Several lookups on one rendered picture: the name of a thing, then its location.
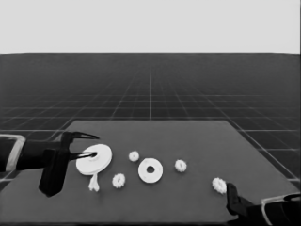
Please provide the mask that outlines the larger white gear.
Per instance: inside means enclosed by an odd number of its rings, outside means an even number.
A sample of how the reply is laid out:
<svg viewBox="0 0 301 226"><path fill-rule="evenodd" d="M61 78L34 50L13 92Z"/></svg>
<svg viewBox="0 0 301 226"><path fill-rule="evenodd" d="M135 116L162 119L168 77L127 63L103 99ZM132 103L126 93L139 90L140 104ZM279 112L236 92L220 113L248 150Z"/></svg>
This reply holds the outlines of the larger white gear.
<svg viewBox="0 0 301 226"><path fill-rule="evenodd" d="M220 194L226 194L227 193L227 184L226 182L221 178L214 178L212 180L212 186L214 190Z"/></svg>

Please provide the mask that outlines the small white T-shaped piece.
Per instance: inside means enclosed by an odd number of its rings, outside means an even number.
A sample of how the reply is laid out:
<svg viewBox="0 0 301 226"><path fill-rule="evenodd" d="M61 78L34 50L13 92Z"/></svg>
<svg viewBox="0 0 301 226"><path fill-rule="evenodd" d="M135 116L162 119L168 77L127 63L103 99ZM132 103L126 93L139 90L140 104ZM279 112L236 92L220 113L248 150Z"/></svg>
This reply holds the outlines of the small white T-shaped piece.
<svg viewBox="0 0 301 226"><path fill-rule="evenodd" d="M98 192L100 190L100 186L98 184L98 174L97 173L94 173L93 176L91 177L88 188L90 191Z"/></svg>

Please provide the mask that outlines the large thick white disc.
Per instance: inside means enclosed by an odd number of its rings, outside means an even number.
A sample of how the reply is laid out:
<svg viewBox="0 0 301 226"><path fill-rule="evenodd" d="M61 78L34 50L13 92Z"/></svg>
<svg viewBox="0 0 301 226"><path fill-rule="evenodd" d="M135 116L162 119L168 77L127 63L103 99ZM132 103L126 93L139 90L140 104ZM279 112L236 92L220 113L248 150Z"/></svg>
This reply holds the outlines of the large thick white disc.
<svg viewBox="0 0 301 226"><path fill-rule="evenodd" d="M80 158L76 160L76 168L83 175L92 175L104 170L111 162L113 153L109 146L96 144L89 146L83 153L95 153L93 157Z"/></svg>

